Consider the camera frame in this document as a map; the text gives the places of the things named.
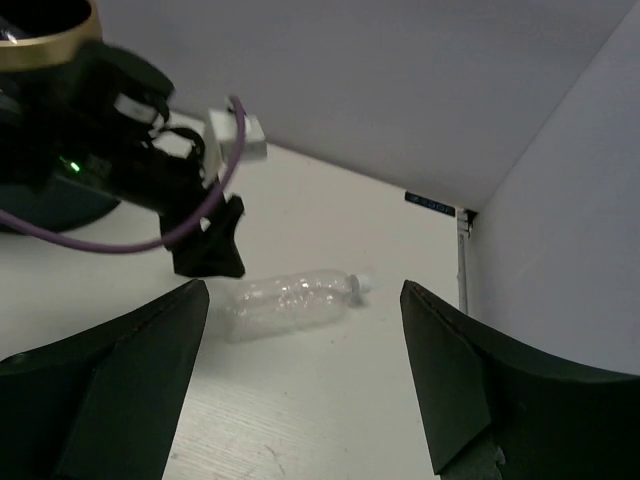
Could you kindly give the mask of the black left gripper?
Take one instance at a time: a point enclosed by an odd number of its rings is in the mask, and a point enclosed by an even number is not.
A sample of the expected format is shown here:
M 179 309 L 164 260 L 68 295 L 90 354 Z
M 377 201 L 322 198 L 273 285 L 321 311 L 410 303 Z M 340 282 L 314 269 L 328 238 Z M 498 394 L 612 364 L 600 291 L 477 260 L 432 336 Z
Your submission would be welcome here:
M 67 63 L 1 76 L 1 182 L 38 191 L 53 178 L 185 217 L 207 196 L 202 137 L 169 119 L 173 83 L 139 56 L 84 43 Z M 170 244 L 173 271 L 186 278 L 239 279 L 235 242 L 244 203 L 223 199 Z

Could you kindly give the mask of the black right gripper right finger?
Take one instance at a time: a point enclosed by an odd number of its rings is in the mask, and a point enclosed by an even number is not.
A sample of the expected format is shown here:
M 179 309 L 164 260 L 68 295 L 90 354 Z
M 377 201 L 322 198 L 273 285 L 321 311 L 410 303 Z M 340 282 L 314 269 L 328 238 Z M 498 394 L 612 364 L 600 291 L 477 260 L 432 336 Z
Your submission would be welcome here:
M 404 337 L 443 479 L 635 479 L 639 379 L 517 341 L 413 281 Z

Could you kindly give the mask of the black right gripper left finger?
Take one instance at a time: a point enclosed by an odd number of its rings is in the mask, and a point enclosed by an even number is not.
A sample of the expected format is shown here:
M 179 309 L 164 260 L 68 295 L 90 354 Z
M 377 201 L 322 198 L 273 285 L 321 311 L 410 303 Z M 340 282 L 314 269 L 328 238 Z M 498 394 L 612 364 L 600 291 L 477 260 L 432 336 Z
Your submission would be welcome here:
M 191 280 L 2 360 L 2 478 L 162 478 L 208 308 L 206 284 Z

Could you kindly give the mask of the clear bottle white cap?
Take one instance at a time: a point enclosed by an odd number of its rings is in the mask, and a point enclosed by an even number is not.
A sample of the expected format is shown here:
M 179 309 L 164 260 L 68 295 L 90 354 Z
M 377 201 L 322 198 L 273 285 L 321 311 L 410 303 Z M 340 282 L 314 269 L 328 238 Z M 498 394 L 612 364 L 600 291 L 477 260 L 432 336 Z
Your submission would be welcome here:
M 374 288 L 368 273 L 335 269 L 236 281 L 215 300 L 218 331 L 246 343 L 325 327 L 365 306 Z

